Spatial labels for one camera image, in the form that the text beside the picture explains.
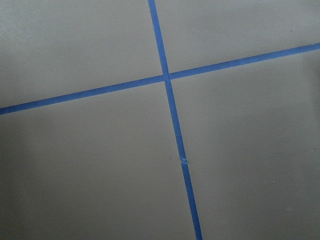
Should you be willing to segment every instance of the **gray panel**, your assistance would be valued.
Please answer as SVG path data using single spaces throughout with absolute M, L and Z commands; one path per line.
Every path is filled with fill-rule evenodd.
M 194 239 L 163 83 L 0 116 L 0 239 Z
M 145 0 L 10 0 L 0 16 L 0 107 L 161 74 Z
M 170 72 L 320 42 L 318 0 L 157 0 Z
M 172 82 L 203 239 L 320 239 L 319 53 Z

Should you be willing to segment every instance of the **gray floor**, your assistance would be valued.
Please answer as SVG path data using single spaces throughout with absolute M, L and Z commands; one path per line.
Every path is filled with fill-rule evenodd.
M 320 238 L 319 54 L 172 81 L 203 239 Z
M 171 73 L 320 43 L 316 0 L 156 4 Z M 147 0 L 0 16 L 0 108 L 162 75 Z M 320 50 L 172 87 L 203 239 L 320 239 Z M 0 115 L 0 239 L 196 239 L 165 84 Z

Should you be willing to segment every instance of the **blue tape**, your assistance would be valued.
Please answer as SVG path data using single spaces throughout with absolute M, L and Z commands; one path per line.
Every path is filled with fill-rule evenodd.
M 183 178 L 184 178 L 185 187 L 186 187 L 186 193 L 189 199 L 190 209 L 191 211 L 195 211 L 193 212 L 193 214 L 191 214 L 192 221 L 194 224 L 195 237 L 196 239 L 202 239 L 199 217 L 197 213 L 197 206 L 196 206 L 195 196 L 194 196 L 194 190 L 192 188 L 188 162 L 185 158 L 181 158 L 181 166 L 182 166 Z
M 7 107 L 0 108 L 0 115 L 27 110 L 27 109 L 43 107 L 51 104 L 62 103 L 62 102 L 71 101 L 75 99 L 87 98 L 87 97 L 100 95 L 100 94 L 111 93 L 119 90 L 135 88 L 135 87 L 154 84 L 154 83 L 163 82 L 163 81 L 164 81 L 164 78 L 162 75 L 153 76 L 153 77 L 148 77 L 140 80 L 119 83 L 111 86 L 104 86 L 104 87 L 99 87 L 91 90 L 66 94 L 62 96 L 55 96 L 55 97 L 42 99 L 38 101 L 22 103 L 19 105 L 7 106 Z
M 200 228 L 198 211 L 197 211 L 194 191 L 192 188 L 188 163 L 186 160 L 186 152 L 185 152 L 184 142 L 183 142 L 181 128 L 180 128 L 180 124 L 179 124 L 179 118 L 178 118 L 178 112 L 177 112 L 177 107 L 176 107 L 176 102 L 175 102 L 174 91 L 172 89 L 171 80 L 170 80 L 170 76 L 169 76 L 169 72 L 168 72 L 168 63 L 167 63 L 167 58 L 166 58 L 164 42 L 162 39 L 162 34 L 161 34 L 161 29 L 160 29 L 155 0 L 148 0 L 148 3 L 149 3 L 149 7 L 150 7 L 150 13 L 151 13 L 151 18 L 152 18 L 154 35 L 155 35 L 156 45 L 158 48 L 162 73 L 163 73 L 163 77 L 164 77 L 165 90 L 166 90 L 166 94 L 167 94 L 167 98 L 168 98 L 168 102 L 169 102 L 169 108 L 170 108 L 170 113 L 171 113 L 171 118 L 172 118 L 172 123 L 173 123 L 175 139 L 176 139 L 176 143 L 177 143 L 179 156 L 181 159 L 183 178 L 184 178 L 185 188 L 186 188 L 186 192 L 187 192 L 187 196 L 188 196 L 188 201 L 189 201 L 189 206 L 190 206 L 190 211 L 191 211 L 191 216 L 192 216 L 192 221 L 193 221 L 193 227 L 194 227 L 194 231 L 195 231 L 195 237 L 197 240 L 202 240 L 202 233 L 201 233 L 201 228 Z
M 196 74 L 203 74 L 203 73 L 212 72 L 216 70 L 232 68 L 232 67 L 241 66 L 245 64 L 252 64 L 260 61 L 276 59 L 280 57 L 310 52 L 314 50 L 320 50 L 320 43 L 315 43 L 315 44 L 306 45 L 306 46 L 299 46 L 299 47 L 290 48 L 290 49 L 281 50 L 281 51 L 274 51 L 274 52 L 265 53 L 261 55 L 240 58 L 232 61 L 221 62 L 221 63 L 212 64 L 208 66 L 201 66 L 201 67 L 183 70 L 183 71 L 177 71 L 177 72 L 170 73 L 169 77 L 170 79 L 178 79 L 178 78 L 183 78 L 183 77 L 192 76 Z
M 148 2 L 149 2 L 149 7 L 150 7 L 151 19 L 152 19 L 152 23 L 153 23 L 156 45 L 158 48 L 162 73 L 163 73 L 163 77 L 164 77 L 165 90 L 166 90 L 166 94 L 167 94 L 168 102 L 169 102 L 169 108 L 170 108 L 170 113 L 171 113 L 171 118 L 172 118 L 172 123 L 173 123 L 173 129 L 174 129 L 174 133 L 175 133 L 175 139 L 176 139 L 176 143 L 178 145 L 179 155 L 181 158 L 185 159 L 186 153 L 185 153 L 184 141 L 182 139 L 174 92 L 173 92 L 171 81 L 169 78 L 168 63 L 167 63 L 167 58 L 166 58 L 164 42 L 162 39 L 156 4 L 155 4 L 154 0 L 149 0 Z

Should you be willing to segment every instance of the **blue painter's tape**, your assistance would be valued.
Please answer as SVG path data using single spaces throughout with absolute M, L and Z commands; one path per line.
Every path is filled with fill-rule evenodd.
M 201 234 L 200 222 L 199 222 L 199 217 L 198 217 L 198 212 L 197 212 L 197 207 L 195 202 L 194 190 L 192 188 L 188 162 L 186 159 L 181 158 L 181 166 L 182 166 L 183 178 L 184 178 L 185 187 L 186 187 L 186 193 L 189 199 L 192 221 L 194 224 L 195 237 L 197 240 L 200 240 L 200 239 L 202 240 L 202 234 Z
M 179 156 L 182 161 L 181 166 L 182 166 L 183 178 L 184 178 L 184 183 L 185 183 L 186 192 L 187 192 L 187 196 L 188 196 L 188 201 L 189 201 L 189 206 L 190 206 L 190 211 L 191 211 L 191 216 L 192 216 L 192 221 L 193 221 L 193 227 L 194 227 L 194 231 L 195 231 L 195 236 L 196 236 L 197 240 L 202 240 L 202 233 L 201 233 L 201 228 L 200 228 L 198 211 L 197 211 L 195 196 L 194 196 L 194 192 L 193 192 L 193 188 L 192 188 L 192 184 L 191 184 L 191 178 L 190 178 L 190 174 L 189 174 L 188 164 L 187 164 L 187 160 L 186 160 L 186 152 L 185 152 L 184 142 L 183 142 L 181 128 L 180 128 L 180 124 L 179 124 L 179 118 L 178 118 L 178 112 L 177 112 L 177 107 L 176 107 L 176 102 L 175 102 L 174 91 L 172 89 L 171 80 L 169 77 L 168 63 L 167 63 L 167 58 L 166 58 L 164 42 L 163 42 L 162 35 L 161 35 L 161 29 L 160 29 L 156 4 L 155 4 L 155 0 L 148 0 L 148 2 L 149 2 L 149 7 L 150 7 L 152 23 L 153 23 L 156 45 L 158 48 L 162 73 L 163 73 L 163 77 L 164 77 L 165 90 L 166 90 L 166 94 L 168 97 L 169 108 L 170 108 L 170 112 L 171 112 L 171 118 L 172 118 L 172 123 L 173 123 L 175 139 L 176 139 L 176 143 L 177 143 L 177 147 L 178 147 Z
M 160 23 L 159 23 L 159 19 L 158 19 L 156 3 L 155 3 L 155 0 L 148 0 L 148 2 L 149 2 L 149 8 L 150 8 L 150 13 L 151 13 L 151 19 L 152 19 L 152 24 L 153 24 L 156 45 L 158 48 L 160 63 L 161 63 L 161 67 L 162 67 L 162 73 L 163 73 L 163 75 L 166 75 L 166 74 L 168 74 L 168 64 L 167 64 L 165 47 L 164 47 L 164 41 L 162 40 L 162 35 L 161 35 L 161 29 L 160 29 Z
M 179 155 L 181 158 L 185 159 L 186 153 L 185 153 L 184 141 L 182 139 L 182 133 L 181 133 L 181 128 L 179 124 L 174 92 L 173 92 L 171 81 L 169 78 L 166 51 L 165 51 L 164 42 L 162 39 L 162 34 L 161 34 L 161 29 L 160 29 L 158 14 L 157 14 L 157 8 L 154 0 L 148 0 L 148 2 L 150 7 L 151 19 L 153 23 L 156 45 L 158 48 L 162 73 L 164 77 L 165 90 L 166 90 L 166 94 L 169 102 L 169 108 L 170 108 L 170 113 L 171 113 L 171 118 L 173 123 L 173 129 L 175 133 L 175 139 L 176 139 Z
M 22 103 L 19 105 L 7 106 L 7 107 L 0 108 L 0 115 L 18 112 L 18 111 L 27 110 L 27 109 L 43 107 L 51 104 L 62 103 L 62 102 L 71 101 L 75 99 L 87 98 L 87 97 L 100 95 L 100 94 L 111 93 L 119 90 L 135 88 L 135 87 L 163 82 L 163 81 L 164 81 L 163 76 L 153 76 L 153 77 L 148 77 L 140 80 L 119 83 L 111 86 L 104 86 L 104 87 L 99 87 L 91 90 L 75 92 L 67 95 L 55 96 L 55 97 L 42 99 L 38 101 Z
M 300 54 L 300 53 L 305 53 L 305 52 L 310 52 L 315 50 L 320 50 L 320 43 L 306 45 L 306 46 L 299 46 L 299 47 L 290 48 L 290 49 L 281 50 L 281 51 L 274 51 L 274 52 L 265 53 L 261 55 L 240 58 L 232 61 L 221 62 L 221 63 L 212 64 L 208 66 L 201 66 L 201 67 L 183 70 L 183 71 L 177 71 L 177 72 L 170 73 L 169 77 L 170 79 L 178 79 L 178 78 L 183 78 L 183 77 L 192 76 L 196 74 L 203 74 L 203 73 L 212 72 L 216 70 L 232 68 L 232 67 L 241 66 L 245 64 L 252 64 L 260 61 L 276 59 L 280 57 L 285 57 L 289 55 Z

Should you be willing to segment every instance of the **tape strip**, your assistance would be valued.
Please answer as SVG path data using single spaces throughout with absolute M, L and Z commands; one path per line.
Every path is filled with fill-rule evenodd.
M 306 46 L 299 46 L 299 47 L 290 48 L 290 49 L 281 50 L 281 51 L 269 52 L 261 55 L 240 58 L 232 61 L 225 61 L 217 64 L 201 66 L 201 67 L 183 70 L 183 71 L 177 71 L 177 72 L 170 73 L 169 77 L 170 79 L 178 79 L 178 78 L 188 77 L 196 74 L 203 74 L 203 73 L 212 72 L 216 70 L 232 68 L 232 67 L 241 66 L 245 64 L 252 64 L 252 63 L 261 62 L 269 59 L 276 59 L 280 57 L 285 57 L 289 55 L 300 54 L 300 53 L 305 53 L 305 52 L 310 52 L 315 50 L 320 50 L 320 43 L 315 43 L 315 44 L 306 45 Z
M 18 111 L 27 110 L 27 109 L 43 107 L 51 104 L 62 103 L 62 102 L 71 101 L 75 99 L 87 98 L 87 97 L 100 95 L 100 94 L 111 93 L 111 92 L 124 90 L 124 89 L 131 89 L 131 88 L 148 85 L 148 84 L 154 84 L 154 83 L 163 82 L 163 81 L 164 81 L 164 78 L 162 75 L 153 76 L 153 77 L 148 77 L 140 80 L 119 83 L 111 86 L 104 86 L 104 87 L 99 87 L 91 90 L 66 94 L 62 96 L 55 96 L 55 97 L 46 98 L 42 100 L 22 103 L 22 104 L 13 105 L 13 106 L 7 106 L 7 107 L 0 108 L 0 115 L 18 112 Z
M 180 128 L 180 124 L 179 124 L 179 118 L 178 118 L 178 112 L 177 112 L 174 92 L 173 92 L 171 80 L 169 77 L 166 52 L 165 52 L 165 47 L 164 47 L 164 43 L 163 43 L 163 39 L 162 39 L 162 34 L 161 34 L 161 29 L 160 29 L 155 0 L 148 0 L 148 3 L 149 3 L 149 8 L 150 8 L 153 29 L 154 29 L 154 35 L 155 35 L 156 45 L 158 48 L 162 73 L 163 73 L 163 77 L 164 77 L 165 90 L 166 90 L 166 94 L 168 97 L 169 108 L 170 108 L 170 112 L 171 112 L 171 118 L 172 118 L 174 133 L 175 133 L 175 139 L 176 139 L 176 143 L 177 143 L 177 147 L 178 147 L 179 156 L 181 159 L 183 178 L 184 178 L 185 188 L 186 188 L 186 192 L 187 192 L 187 196 L 188 196 L 188 201 L 189 201 L 189 206 L 190 206 L 190 211 L 191 211 L 191 216 L 192 216 L 192 221 L 193 221 L 193 227 L 194 227 L 194 231 L 195 231 L 195 237 L 197 240 L 202 240 L 198 211 L 197 211 L 194 191 L 192 188 L 188 163 L 186 160 L 186 152 L 185 152 L 184 142 L 183 142 L 181 128 Z

